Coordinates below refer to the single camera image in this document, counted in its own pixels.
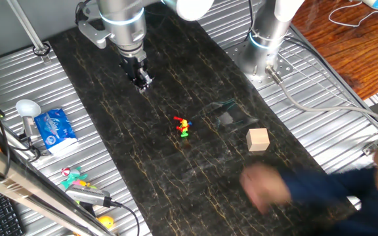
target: small lego figure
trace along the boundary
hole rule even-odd
[[[177,121],[180,122],[180,126],[176,127],[177,130],[179,130],[179,131],[182,132],[182,134],[180,135],[180,137],[184,138],[184,137],[189,136],[188,129],[189,129],[189,127],[192,126],[192,122],[187,121],[187,120],[182,119],[182,118],[179,118],[179,117],[174,117],[173,119],[175,119],[175,120],[177,120]]]
[[[86,179],[87,174],[81,175],[81,173],[79,172],[80,169],[81,169],[81,167],[77,167],[75,169],[71,169],[69,167],[62,168],[61,174],[63,176],[68,177],[67,180],[61,182],[61,184],[65,187],[65,189],[67,189],[73,182],[75,182],[77,180]]]

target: blue package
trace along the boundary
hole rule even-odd
[[[77,141],[64,111],[52,109],[34,118],[46,148],[56,153]]]

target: blue sleeve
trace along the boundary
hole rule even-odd
[[[302,172],[281,173],[293,201],[303,203],[324,203],[360,196],[375,184],[375,168],[351,170],[342,174]]]

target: silver cylinder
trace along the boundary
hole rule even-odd
[[[249,43],[240,52],[239,68],[248,75],[267,76],[267,66],[278,66],[278,51],[291,20],[281,22],[275,17],[276,0],[267,0],[257,11]]]
[[[146,23],[141,0],[98,0],[98,8],[109,39],[120,51],[136,53],[142,48]]]

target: metal frame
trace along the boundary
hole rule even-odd
[[[0,174],[6,168],[6,159],[0,152]],[[7,179],[0,182],[0,193],[82,236],[114,236],[38,170],[16,157],[12,157]]]
[[[332,73],[334,78],[340,84],[342,84],[343,88],[348,92],[348,95],[352,96],[355,102],[357,102],[361,107],[371,111],[369,106],[367,106],[367,104],[353,91],[353,89],[347,84],[347,82],[345,82],[345,80],[342,79],[342,77],[335,71],[335,69],[332,68],[329,62],[327,62],[327,60],[313,47],[313,45],[310,42],[308,42],[308,40],[302,35],[302,33],[293,24],[290,25],[290,29],[293,30],[295,36],[298,37],[302,41],[302,43],[309,46],[311,49],[314,50],[316,54],[320,56],[320,58],[326,63],[325,67],[329,70],[330,73]],[[376,121],[373,117],[367,114],[363,114],[363,115],[366,116],[368,120],[378,128],[378,121]]]
[[[47,51],[47,48],[44,46],[42,41],[40,40],[39,36],[37,36],[36,31],[33,29],[32,24],[30,23],[29,19],[27,18],[26,14],[24,13],[23,9],[21,8],[20,4],[17,0],[7,0],[8,4],[10,5],[12,11],[17,16],[18,21],[20,21],[21,25],[23,26],[24,30],[26,31],[27,35],[29,36],[31,42],[33,43],[34,47],[37,49],[39,53],[44,53]],[[51,58],[49,55],[41,56],[44,63],[50,62]]]

